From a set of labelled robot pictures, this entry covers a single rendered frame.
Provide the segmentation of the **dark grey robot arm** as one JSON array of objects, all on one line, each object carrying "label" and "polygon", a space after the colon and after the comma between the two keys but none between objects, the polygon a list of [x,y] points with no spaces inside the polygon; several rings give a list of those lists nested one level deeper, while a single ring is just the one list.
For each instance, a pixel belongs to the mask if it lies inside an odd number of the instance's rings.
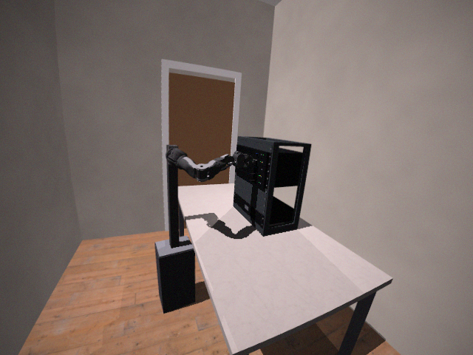
[{"label": "dark grey robot arm", "polygon": [[[169,146],[169,150],[166,152],[166,159],[169,162],[169,165],[185,170],[191,177],[196,178],[199,182],[205,182],[214,178],[216,174],[226,170],[234,164],[234,158],[229,154],[223,155],[220,158],[215,158],[207,164],[201,163],[198,165],[186,156],[187,154],[178,149],[178,146]],[[196,169],[197,173],[195,172]]]}]

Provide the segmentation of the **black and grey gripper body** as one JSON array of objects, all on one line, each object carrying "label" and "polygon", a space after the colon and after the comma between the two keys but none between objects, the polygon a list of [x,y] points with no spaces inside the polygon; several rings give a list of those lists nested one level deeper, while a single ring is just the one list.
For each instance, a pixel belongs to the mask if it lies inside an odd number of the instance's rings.
[{"label": "black and grey gripper body", "polygon": [[233,166],[242,168],[245,165],[245,156],[243,153],[235,151],[232,157],[234,158]]}]

